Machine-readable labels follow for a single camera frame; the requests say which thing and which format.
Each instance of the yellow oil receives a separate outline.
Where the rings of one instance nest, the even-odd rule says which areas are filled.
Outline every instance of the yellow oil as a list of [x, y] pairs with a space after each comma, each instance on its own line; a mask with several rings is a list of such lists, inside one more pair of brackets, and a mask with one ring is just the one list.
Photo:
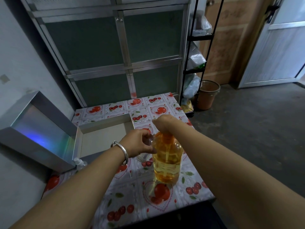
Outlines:
[[155, 135], [152, 146], [157, 150], [157, 154], [152, 157], [156, 178], [164, 183], [175, 184], [180, 173], [182, 146], [174, 137], [165, 141], [163, 134]]

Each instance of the bucket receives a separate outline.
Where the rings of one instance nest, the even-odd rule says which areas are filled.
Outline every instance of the bucket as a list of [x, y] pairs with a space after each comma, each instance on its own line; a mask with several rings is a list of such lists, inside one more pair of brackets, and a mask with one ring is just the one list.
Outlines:
[[197, 99], [197, 108], [208, 110], [220, 91], [220, 85], [211, 80], [203, 80]]

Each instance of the plastic tablecloth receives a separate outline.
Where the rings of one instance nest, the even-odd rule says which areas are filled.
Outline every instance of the plastic tablecloth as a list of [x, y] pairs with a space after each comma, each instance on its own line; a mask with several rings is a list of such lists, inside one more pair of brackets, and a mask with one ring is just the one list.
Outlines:
[[[77, 109], [72, 123], [78, 126], [125, 113], [130, 113], [135, 128], [147, 129], [151, 134], [158, 132], [152, 119], [163, 114], [173, 115], [193, 127], [171, 93]], [[128, 168], [118, 170], [88, 228], [121, 227], [214, 198], [185, 152], [175, 185], [155, 179], [151, 157], [146, 162], [129, 159]], [[43, 197], [75, 173], [72, 170], [52, 176]]]

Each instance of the silver bangle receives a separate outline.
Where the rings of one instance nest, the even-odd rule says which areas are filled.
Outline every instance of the silver bangle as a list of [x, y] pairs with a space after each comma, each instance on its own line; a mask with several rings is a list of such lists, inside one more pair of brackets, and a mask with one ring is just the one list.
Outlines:
[[127, 165], [128, 164], [128, 153], [127, 153], [126, 149], [120, 143], [118, 143], [116, 141], [112, 142], [110, 148], [112, 148], [115, 145], [120, 146], [120, 148], [122, 149], [124, 156], [125, 156], [125, 161], [123, 162], [123, 165]]

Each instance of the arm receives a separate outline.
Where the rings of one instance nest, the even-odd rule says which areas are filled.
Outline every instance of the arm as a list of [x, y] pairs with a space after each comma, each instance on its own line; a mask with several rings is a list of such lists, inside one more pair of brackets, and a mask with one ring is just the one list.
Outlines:
[[[142, 142], [142, 137], [148, 136], [147, 130], [132, 130], [120, 144], [129, 157], [142, 152], [153, 153], [153, 148]], [[124, 153], [117, 145], [105, 151], [85, 169], [43, 198], [11, 229], [85, 229], [124, 160]]]
[[153, 123], [180, 142], [202, 179], [240, 228], [305, 227], [303, 197], [170, 115], [162, 115]]

